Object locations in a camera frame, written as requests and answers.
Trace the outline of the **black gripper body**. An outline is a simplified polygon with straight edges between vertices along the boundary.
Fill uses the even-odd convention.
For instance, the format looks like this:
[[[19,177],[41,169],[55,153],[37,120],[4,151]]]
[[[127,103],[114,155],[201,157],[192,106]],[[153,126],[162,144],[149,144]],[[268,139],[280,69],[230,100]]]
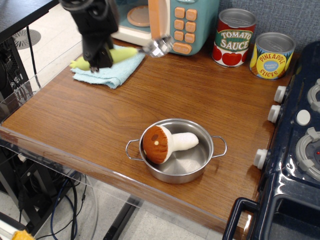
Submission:
[[[119,12],[114,0],[60,0],[70,12],[82,36],[108,37],[119,29]]]

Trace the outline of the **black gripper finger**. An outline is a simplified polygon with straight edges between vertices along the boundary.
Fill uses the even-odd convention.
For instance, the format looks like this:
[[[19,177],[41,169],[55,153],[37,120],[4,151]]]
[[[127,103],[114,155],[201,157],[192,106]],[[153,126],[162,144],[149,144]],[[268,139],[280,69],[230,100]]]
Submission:
[[[113,41],[101,43],[98,48],[98,67],[110,68],[113,65],[111,50],[114,49]]]
[[[104,41],[93,35],[82,36],[83,58],[89,63],[91,72],[99,72],[104,52]]]

